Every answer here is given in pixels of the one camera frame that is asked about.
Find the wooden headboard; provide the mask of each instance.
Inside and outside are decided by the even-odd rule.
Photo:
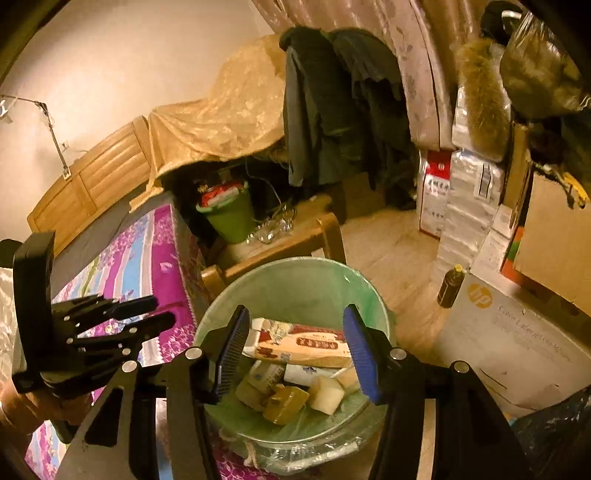
[[[39,200],[27,221],[56,232],[55,255],[114,203],[150,176],[150,138],[143,116],[109,135],[71,166]]]

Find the green trash bin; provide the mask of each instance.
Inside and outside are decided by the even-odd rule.
[[[347,265],[317,257],[294,257],[262,265],[230,284],[211,304],[195,335],[199,345],[207,332],[228,324],[238,305],[251,319],[341,330],[345,307],[355,303],[369,327],[382,330],[392,343],[389,312],[372,284]],[[377,407],[358,391],[345,397],[334,415],[304,407],[286,426],[276,426],[242,404],[234,389],[253,360],[243,356],[235,385],[216,406],[206,410],[230,448],[246,458],[254,451],[261,468],[289,475],[354,453],[380,428],[385,406]]]
[[[244,182],[244,187],[233,199],[214,207],[196,205],[195,208],[205,215],[216,232],[229,244],[239,244],[246,240],[248,234],[256,227],[248,182]]]

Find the cardboard box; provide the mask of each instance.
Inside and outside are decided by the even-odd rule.
[[[569,208],[562,187],[534,174],[515,269],[591,314],[591,207]]]
[[[591,319],[501,275],[508,246],[499,232],[488,233],[436,349],[447,365],[468,362],[501,409],[521,417],[591,384]]]
[[[527,127],[514,124],[511,162],[505,177],[503,205],[509,207],[509,228],[515,231],[531,178],[531,156],[528,148]]]

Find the food wrapper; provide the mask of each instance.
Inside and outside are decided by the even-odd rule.
[[[343,368],[351,362],[341,330],[253,319],[243,354],[271,362]]]

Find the dark jacket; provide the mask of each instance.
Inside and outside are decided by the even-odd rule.
[[[367,30],[346,28],[329,33],[334,51],[351,76],[356,106],[373,135],[374,154],[365,169],[372,186],[380,178],[399,208],[414,208],[415,149],[398,60]]]
[[[350,77],[320,30],[294,27],[280,39],[287,53],[284,126],[290,183],[335,183],[362,171],[368,132]]]

